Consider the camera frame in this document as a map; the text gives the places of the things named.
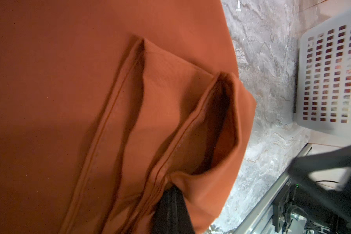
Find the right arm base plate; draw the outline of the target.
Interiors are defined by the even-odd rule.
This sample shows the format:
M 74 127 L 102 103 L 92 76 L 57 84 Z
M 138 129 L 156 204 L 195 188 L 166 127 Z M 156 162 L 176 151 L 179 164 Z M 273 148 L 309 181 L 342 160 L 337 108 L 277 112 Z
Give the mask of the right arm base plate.
M 333 212 L 292 179 L 272 202 L 272 224 L 277 234 L 329 234 Z

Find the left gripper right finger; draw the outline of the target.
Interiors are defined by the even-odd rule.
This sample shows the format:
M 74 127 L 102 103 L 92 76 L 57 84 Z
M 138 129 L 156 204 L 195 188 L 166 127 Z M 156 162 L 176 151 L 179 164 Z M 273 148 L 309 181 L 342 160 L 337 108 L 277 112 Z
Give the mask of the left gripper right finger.
M 195 234 L 182 192 L 172 187 L 172 234 Z

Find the red plaid skirt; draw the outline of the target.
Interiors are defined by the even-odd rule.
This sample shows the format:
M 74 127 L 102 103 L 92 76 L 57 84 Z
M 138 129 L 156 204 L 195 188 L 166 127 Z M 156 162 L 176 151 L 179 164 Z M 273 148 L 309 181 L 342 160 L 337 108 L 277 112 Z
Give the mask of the red plaid skirt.
M 302 120 L 351 124 L 351 22 L 307 38 Z

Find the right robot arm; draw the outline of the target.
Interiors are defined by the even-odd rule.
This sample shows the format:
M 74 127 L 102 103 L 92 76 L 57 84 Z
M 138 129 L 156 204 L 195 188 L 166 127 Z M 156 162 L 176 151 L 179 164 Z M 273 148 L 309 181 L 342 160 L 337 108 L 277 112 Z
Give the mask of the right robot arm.
M 312 201 L 321 203 L 351 225 L 351 145 L 297 157 L 287 172 Z

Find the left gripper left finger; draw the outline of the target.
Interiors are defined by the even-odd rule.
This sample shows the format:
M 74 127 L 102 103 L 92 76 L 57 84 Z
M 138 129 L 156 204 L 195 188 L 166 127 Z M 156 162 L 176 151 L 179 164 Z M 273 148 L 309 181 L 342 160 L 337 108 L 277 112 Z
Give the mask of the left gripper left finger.
M 171 234 L 172 226 L 172 189 L 168 189 L 159 201 L 152 234 Z

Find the rust orange skirt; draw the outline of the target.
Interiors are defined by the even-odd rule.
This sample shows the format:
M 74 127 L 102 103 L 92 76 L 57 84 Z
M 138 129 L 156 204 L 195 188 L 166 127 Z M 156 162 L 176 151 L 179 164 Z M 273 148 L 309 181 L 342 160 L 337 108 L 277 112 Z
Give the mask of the rust orange skirt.
M 220 1 L 0 1 L 0 234 L 149 234 L 220 215 L 256 102 Z

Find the white plastic basket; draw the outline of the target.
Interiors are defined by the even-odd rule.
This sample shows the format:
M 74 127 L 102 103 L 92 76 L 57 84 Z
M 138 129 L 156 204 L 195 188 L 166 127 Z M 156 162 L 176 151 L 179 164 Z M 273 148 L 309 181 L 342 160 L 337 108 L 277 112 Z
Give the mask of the white plastic basket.
M 295 122 L 351 138 L 351 9 L 300 38 Z

